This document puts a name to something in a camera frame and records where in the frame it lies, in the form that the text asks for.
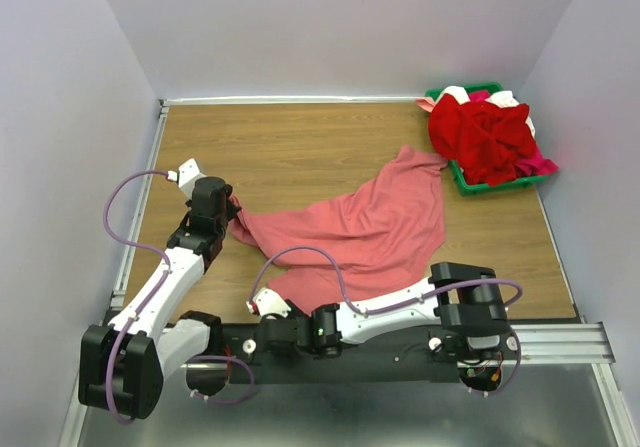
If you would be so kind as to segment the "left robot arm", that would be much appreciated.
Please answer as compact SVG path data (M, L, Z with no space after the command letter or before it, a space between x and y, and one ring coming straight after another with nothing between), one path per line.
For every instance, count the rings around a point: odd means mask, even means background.
M107 410L127 425L150 415L164 381L191 359L235 364L221 320L190 311L173 328L169 317L222 250L227 225L239 209L223 179L197 175L180 181L188 210L170 235L161 261L133 301L105 325L81 338L78 400Z

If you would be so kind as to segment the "salmon pink t-shirt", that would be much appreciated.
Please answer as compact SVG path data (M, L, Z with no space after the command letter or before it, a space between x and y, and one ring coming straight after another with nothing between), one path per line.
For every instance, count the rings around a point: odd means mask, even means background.
M446 239L445 165L404 146L353 193L298 210L242 209L231 232L286 267L268 286L305 313L389 294L421 280Z

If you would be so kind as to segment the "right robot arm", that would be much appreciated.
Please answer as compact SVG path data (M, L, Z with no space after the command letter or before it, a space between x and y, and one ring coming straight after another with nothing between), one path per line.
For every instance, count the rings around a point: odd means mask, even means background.
M510 332L495 271L452 262L432 265L429 278L396 292L325 304L310 314L266 287L253 295L247 308L261 317L254 337L258 351L291 350L316 358L336 358L344 348L383 334L439 325L461 338L467 356L480 359Z

